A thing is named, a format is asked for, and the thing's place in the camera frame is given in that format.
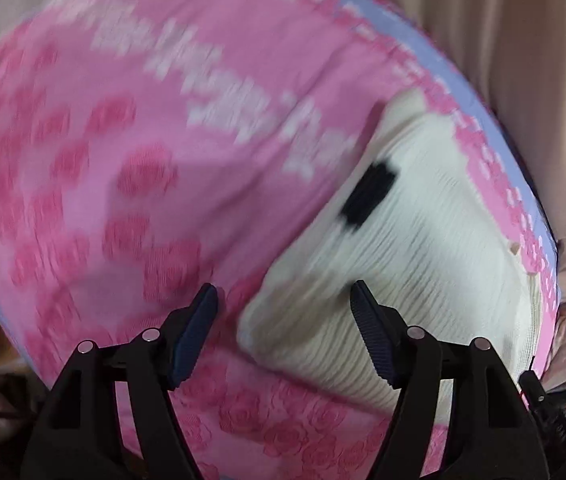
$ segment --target rose pattern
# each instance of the rose pattern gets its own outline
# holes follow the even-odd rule
[[[64,146],[49,168],[50,177],[77,184],[90,166],[90,145],[84,140]]]
[[[145,300],[164,301],[178,295],[189,303],[199,288],[200,259],[198,240],[182,240],[148,251],[143,272]]]
[[[283,379],[277,383],[272,395],[273,404],[281,403],[292,417],[302,415],[313,398],[313,393],[307,388]]]
[[[121,438],[123,439],[123,444],[127,449],[139,455],[141,454],[141,445],[138,442],[136,428],[121,428]]]
[[[179,426],[193,452],[204,451],[212,440],[212,433],[201,418],[193,413],[179,413]]]
[[[16,241],[25,219],[25,202],[22,195],[13,196],[0,204],[0,240]]]
[[[205,462],[199,462],[197,466],[199,466],[199,471],[201,471],[201,476],[204,480],[220,480],[221,477],[215,466],[206,464]]]
[[[48,43],[41,48],[34,60],[34,70],[45,70],[56,63],[58,49],[56,45]]]
[[[35,242],[26,242],[14,251],[14,261],[10,277],[12,283],[23,288],[45,280],[47,271],[45,260],[39,245]]]
[[[271,457],[292,456],[301,452],[308,442],[302,422],[283,420],[265,432],[263,453]]]
[[[367,452],[376,453],[381,449],[381,444],[383,444],[389,425],[390,421],[383,419],[367,434],[365,438],[365,450]]]
[[[101,136],[125,130],[136,119],[136,102],[129,94],[113,95],[98,102],[85,126],[85,133]]]
[[[365,441],[359,440],[352,446],[346,447],[339,455],[339,471],[352,472],[361,468],[368,456]]]
[[[240,312],[261,289],[267,269],[258,269],[234,283],[225,302],[229,312]]]
[[[324,436],[315,444],[310,444],[303,450],[301,460],[303,466],[318,469],[332,467],[335,462],[336,437],[334,435]]]
[[[6,73],[16,72],[23,66],[23,58],[25,53],[22,49],[14,50],[2,60],[1,65],[4,67]]]
[[[319,399],[310,413],[310,425],[317,433],[330,433],[345,418],[345,407],[331,400]]]
[[[261,416],[261,399],[250,390],[227,396],[218,410],[219,428],[231,434],[258,434],[265,424]]]
[[[149,224],[150,219],[139,214],[108,220],[103,235],[103,255],[108,260],[140,258]]]
[[[27,332],[24,337],[25,350],[35,364],[38,376],[51,387],[63,368],[63,363],[50,340],[40,334]]]
[[[4,202],[14,188],[15,171],[13,168],[0,169],[0,203]]]
[[[118,176],[118,190],[130,198],[146,196],[155,190],[165,192],[177,179],[171,160],[169,150],[160,146],[136,150]]]
[[[294,480],[323,480],[323,478],[313,469],[304,468],[300,475],[294,477]]]
[[[65,137],[70,129],[70,107],[60,105],[39,121],[32,140],[41,144],[52,139]]]
[[[183,405],[190,408],[220,406],[227,394],[226,374],[227,363],[197,363],[192,377],[179,388]]]
[[[36,89],[34,86],[21,86],[17,88],[10,98],[10,104],[15,109],[15,117],[31,117],[45,104],[47,92]]]
[[[441,426],[440,424],[436,424],[434,428],[432,428],[432,436],[430,437],[430,444],[428,445],[428,454],[425,457],[425,463],[423,463],[421,476],[429,475],[441,468],[443,452],[445,450],[447,439],[448,428]]]
[[[80,276],[87,268],[90,239],[85,233],[75,233],[52,240],[49,245],[49,266],[59,282]]]
[[[51,298],[39,298],[36,318],[41,333],[57,342],[65,339],[71,327],[80,320],[74,298],[65,287],[58,290]]]
[[[36,236],[46,235],[63,223],[63,195],[60,189],[34,193],[28,206],[29,225]]]

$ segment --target metal rivet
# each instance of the metal rivet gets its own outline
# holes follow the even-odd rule
[[[420,326],[411,326],[407,329],[407,336],[410,339],[423,339],[425,337],[425,330]]]
[[[157,328],[148,328],[145,332],[143,332],[143,339],[146,341],[156,341],[161,335],[161,332]]]
[[[476,346],[479,350],[489,350],[492,348],[492,345],[485,337],[477,337],[474,340],[474,346]]]
[[[94,343],[92,341],[81,341],[79,343],[79,346],[76,347],[76,349],[81,353],[81,354],[87,354],[87,352],[91,352],[92,349],[94,348]]]

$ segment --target pink fabric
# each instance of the pink fabric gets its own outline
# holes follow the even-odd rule
[[[81,340],[127,342],[202,283],[221,287],[220,319],[171,397],[206,479],[362,479],[387,428],[256,367],[234,340],[272,261],[356,164],[374,105],[421,86],[433,110],[457,110],[408,48],[335,4],[67,0],[0,46],[0,319],[52,384]],[[487,146],[457,120],[475,174]],[[487,168],[503,187],[479,188],[518,239],[507,178]]]

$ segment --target white ribbed fabric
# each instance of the white ribbed fabric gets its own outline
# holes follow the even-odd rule
[[[338,213],[374,160],[398,177],[353,230]],[[246,307],[241,348],[262,366],[392,412],[398,393],[377,376],[349,310],[349,284],[362,279],[378,303],[438,339],[487,337],[517,378],[536,348],[538,277],[510,251],[465,168],[452,120],[427,113],[418,90],[397,96],[345,185]],[[451,398],[442,384],[438,422]]]

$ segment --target black patch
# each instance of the black patch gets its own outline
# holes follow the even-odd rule
[[[385,164],[372,164],[359,180],[340,215],[346,224],[358,229],[392,189],[397,174]]]

